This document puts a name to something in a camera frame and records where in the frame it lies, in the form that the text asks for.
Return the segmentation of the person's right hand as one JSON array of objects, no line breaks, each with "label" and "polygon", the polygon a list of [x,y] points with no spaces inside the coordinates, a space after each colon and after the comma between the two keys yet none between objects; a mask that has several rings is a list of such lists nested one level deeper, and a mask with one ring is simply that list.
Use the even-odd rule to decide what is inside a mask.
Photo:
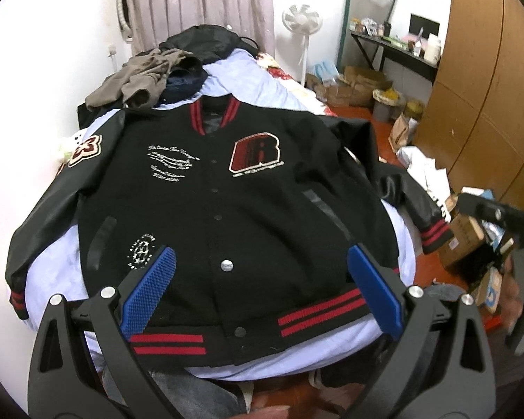
[{"label": "person's right hand", "polygon": [[520,299],[520,288],[513,275],[512,256],[504,262],[504,277],[500,306],[504,328],[511,329],[523,313],[524,301]]}]

